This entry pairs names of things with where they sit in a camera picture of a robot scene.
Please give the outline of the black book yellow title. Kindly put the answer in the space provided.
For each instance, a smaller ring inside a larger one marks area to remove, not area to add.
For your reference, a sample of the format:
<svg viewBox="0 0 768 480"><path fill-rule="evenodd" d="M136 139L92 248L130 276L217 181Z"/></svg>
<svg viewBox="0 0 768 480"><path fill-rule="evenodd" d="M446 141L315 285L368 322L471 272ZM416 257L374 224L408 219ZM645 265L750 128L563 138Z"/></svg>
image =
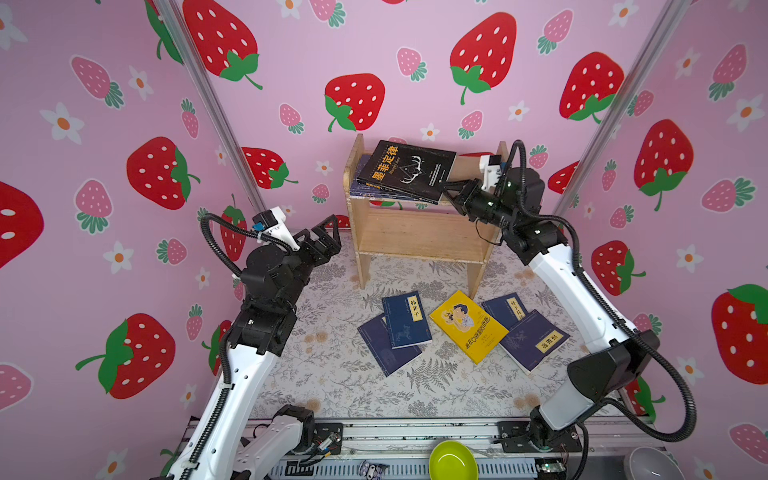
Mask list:
<svg viewBox="0 0 768 480"><path fill-rule="evenodd" d="M438 204L440 185L448 181L457 153L381 140L359 168L358 183Z"/></svg>

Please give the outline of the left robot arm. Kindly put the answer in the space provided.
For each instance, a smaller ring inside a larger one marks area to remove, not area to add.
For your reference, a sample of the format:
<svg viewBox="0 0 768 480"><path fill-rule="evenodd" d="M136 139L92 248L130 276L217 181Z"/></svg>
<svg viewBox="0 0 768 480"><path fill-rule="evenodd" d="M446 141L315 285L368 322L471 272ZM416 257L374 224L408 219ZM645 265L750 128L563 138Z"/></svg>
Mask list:
<svg viewBox="0 0 768 480"><path fill-rule="evenodd" d="M257 397L277 364L297 322L296 305L313 270L341 250L335 215L310 230L292 234L278 207L257 214L248 237L261 246L239 268L218 245L212 224L240 233L212 213L200 219L202 235L215 255L241 281L240 311L218 345L219 379L189 441L166 473L168 479L264 479L288 453L325 455L327 441L314 441L311 410L286 405L253 440L243 433Z"/></svg>

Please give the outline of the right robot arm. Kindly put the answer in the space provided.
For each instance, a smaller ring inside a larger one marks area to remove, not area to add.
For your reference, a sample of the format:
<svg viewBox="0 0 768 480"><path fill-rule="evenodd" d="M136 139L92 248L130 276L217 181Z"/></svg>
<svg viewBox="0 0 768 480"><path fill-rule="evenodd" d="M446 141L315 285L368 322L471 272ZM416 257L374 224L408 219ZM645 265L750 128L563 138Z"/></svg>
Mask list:
<svg viewBox="0 0 768 480"><path fill-rule="evenodd" d="M564 307L589 351L568 365L566 380L555 394L531 411L525 437L534 448L555 448L576 426L607 405L654 439L676 443L692 435L697 410L689 386L658 352L658 336L634 327L587 276L574 227L560 216L541 213L544 183L528 167L522 141L513 143L493 191L485 191L478 178L448 181L441 191L470 221L499 229L502 243L545 282ZM651 428L609 396L635 380L650 361L670 375L682 396L684 420L671 433Z"/></svg>

